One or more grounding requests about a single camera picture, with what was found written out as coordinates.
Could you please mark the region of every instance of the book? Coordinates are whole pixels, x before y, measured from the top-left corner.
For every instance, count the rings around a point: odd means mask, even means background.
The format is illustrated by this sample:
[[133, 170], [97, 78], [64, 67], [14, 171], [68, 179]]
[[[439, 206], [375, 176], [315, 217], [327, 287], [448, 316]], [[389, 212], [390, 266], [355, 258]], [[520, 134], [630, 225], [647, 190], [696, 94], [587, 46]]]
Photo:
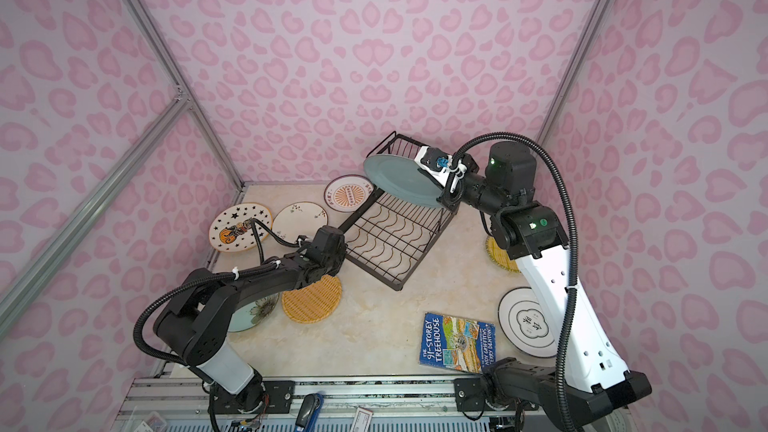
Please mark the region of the book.
[[418, 362], [479, 374], [496, 361], [494, 324], [427, 312]]

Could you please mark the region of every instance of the white plate with black rings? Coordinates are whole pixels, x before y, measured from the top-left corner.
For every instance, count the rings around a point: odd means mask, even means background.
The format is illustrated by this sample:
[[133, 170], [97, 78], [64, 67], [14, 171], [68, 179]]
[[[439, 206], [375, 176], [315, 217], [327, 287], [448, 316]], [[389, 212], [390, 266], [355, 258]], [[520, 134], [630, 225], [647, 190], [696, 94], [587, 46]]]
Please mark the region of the white plate with black rings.
[[552, 358], [558, 352], [542, 306], [530, 287], [515, 288], [498, 304], [498, 321], [504, 335], [514, 346], [528, 355]]

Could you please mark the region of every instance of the black wire dish rack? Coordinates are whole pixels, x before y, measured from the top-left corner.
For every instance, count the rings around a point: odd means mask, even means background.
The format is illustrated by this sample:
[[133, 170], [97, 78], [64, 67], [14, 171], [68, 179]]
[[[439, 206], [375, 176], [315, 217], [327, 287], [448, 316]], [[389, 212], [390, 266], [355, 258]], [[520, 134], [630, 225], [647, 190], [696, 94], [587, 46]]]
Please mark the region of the black wire dish rack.
[[[376, 153], [415, 158], [424, 145], [392, 132], [366, 157]], [[402, 290], [453, 216], [445, 207], [417, 206], [374, 187], [340, 227], [346, 237], [346, 258], [390, 288]]]

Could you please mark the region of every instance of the white plate with floral design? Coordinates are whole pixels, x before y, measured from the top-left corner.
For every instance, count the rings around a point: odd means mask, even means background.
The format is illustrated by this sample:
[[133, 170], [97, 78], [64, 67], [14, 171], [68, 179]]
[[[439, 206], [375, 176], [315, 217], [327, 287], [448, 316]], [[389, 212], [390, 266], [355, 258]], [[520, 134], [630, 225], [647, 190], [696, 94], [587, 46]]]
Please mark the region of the white plate with floral design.
[[[250, 220], [257, 218], [265, 226], [272, 226], [272, 213], [267, 207], [254, 202], [244, 202], [231, 206], [216, 216], [208, 228], [208, 242], [219, 252], [239, 252], [256, 246]], [[263, 242], [269, 237], [267, 232], [256, 226], [256, 231]]]
[[338, 212], [354, 212], [373, 192], [373, 184], [363, 176], [341, 176], [322, 194], [326, 204]]
[[314, 202], [297, 202], [277, 214], [272, 232], [288, 242], [295, 242], [299, 235], [312, 240], [317, 229], [327, 225], [328, 213], [324, 208]]

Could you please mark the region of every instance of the woven placemat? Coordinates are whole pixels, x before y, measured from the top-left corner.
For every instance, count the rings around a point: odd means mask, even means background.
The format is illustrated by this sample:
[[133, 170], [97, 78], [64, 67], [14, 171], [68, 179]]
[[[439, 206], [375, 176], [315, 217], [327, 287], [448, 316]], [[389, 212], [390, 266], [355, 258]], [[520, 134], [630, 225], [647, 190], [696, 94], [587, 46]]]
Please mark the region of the woven placemat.
[[488, 256], [491, 258], [494, 264], [501, 268], [505, 268], [510, 272], [520, 272], [518, 265], [515, 264], [513, 260], [509, 260], [507, 251], [502, 250], [496, 244], [496, 239], [494, 239], [494, 237], [488, 237], [485, 239], [485, 251], [488, 253]]
[[300, 324], [314, 324], [331, 315], [341, 301], [341, 281], [323, 275], [320, 282], [298, 291], [283, 292], [283, 311]]

